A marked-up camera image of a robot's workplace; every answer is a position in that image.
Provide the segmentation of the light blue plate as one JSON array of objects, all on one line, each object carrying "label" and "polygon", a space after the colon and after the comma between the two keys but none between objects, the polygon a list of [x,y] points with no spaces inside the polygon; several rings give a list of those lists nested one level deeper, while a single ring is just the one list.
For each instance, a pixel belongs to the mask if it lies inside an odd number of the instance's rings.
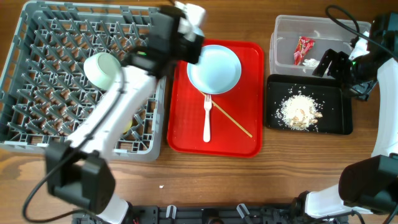
[{"label": "light blue plate", "polygon": [[241,78],[238,56],[222,45],[207,45],[201,50],[196,64],[187,64],[191,84],[199,91],[219,95],[234,88]]}]

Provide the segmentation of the white plastic fork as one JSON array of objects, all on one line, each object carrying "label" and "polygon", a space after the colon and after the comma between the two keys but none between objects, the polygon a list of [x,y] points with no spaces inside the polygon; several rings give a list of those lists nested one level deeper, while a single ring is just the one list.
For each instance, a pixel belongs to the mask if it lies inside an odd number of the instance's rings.
[{"label": "white plastic fork", "polygon": [[211,139],[211,130],[210,130],[210,111],[212,108],[212,100],[211,96],[205,94],[205,101],[204,101],[204,109],[205,109],[205,123],[203,128],[203,141],[209,142]]}]

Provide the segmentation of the wooden chopstick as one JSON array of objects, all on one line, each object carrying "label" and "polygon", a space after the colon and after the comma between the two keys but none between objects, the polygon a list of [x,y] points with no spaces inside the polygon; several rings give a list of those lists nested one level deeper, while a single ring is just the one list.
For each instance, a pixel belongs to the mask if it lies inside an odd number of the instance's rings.
[{"label": "wooden chopstick", "polygon": [[200,91],[200,93],[205,97],[205,99],[206,98],[209,98],[210,99],[210,101],[212,102],[212,104],[217,108],[217,109],[219,109],[227,118],[229,118],[239,129],[241,129],[244,133],[246,133],[250,138],[252,138],[252,134],[249,132],[249,131],[247,131],[243,126],[241,126],[234,118],[232,118],[223,108],[221,108],[215,101],[213,101],[212,99],[211,99],[211,95],[209,95],[209,94],[206,94],[206,93],[204,93],[204,92],[201,92]]}]

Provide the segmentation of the yellow plastic cup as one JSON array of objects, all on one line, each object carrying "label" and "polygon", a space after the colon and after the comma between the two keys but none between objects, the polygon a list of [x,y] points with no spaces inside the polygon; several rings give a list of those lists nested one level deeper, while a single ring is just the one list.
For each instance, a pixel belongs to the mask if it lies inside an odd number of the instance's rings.
[{"label": "yellow plastic cup", "polygon": [[126,123],[126,126],[125,126],[125,128],[124,128],[123,133],[126,134],[126,133],[131,129],[131,126],[132,126],[132,120],[130,119],[130,120]]}]

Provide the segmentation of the light blue bowl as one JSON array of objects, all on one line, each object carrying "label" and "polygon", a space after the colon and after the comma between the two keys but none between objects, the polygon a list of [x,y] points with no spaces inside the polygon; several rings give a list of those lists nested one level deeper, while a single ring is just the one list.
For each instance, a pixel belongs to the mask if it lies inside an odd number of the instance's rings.
[{"label": "light blue bowl", "polygon": [[193,33],[196,34],[197,36],[204,37],[203,31],[199,27],[194,27],[193,28]]}]

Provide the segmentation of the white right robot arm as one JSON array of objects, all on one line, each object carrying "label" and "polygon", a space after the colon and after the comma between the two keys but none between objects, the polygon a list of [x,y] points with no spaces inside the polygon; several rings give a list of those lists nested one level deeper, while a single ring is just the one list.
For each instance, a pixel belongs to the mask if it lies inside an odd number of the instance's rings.
[{"label": "white right robot arm", "polygon": [[386,214],[386,223],[397,215],[397,13],[378,15],[369,35],[337,19],[333,22],[367,40],[366,54],[354,59],[327,50],[313,75],[331,76],[348,96],[360,97],[356,86],[380,87],[379,126],[369,159],[351,164],[338,184],[318,192],[300,195],[302,214],[313,222],[349,214]]}]

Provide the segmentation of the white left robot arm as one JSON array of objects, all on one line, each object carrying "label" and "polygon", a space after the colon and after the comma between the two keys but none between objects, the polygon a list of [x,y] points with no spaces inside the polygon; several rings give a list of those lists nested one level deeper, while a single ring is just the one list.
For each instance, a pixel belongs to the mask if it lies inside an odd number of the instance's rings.
[{"label": "white left robot arm", "polygon": [[204,35],[204,8],[175,2],[160,6],[145,46],[134,47],[116,68],[112,85],[89,117],[64,142],[45,151],[50,195],[106,223],[132,223],[131,204],[115,194],[108,167],[126,123],[150,97],[170,64],[198,62]]}]

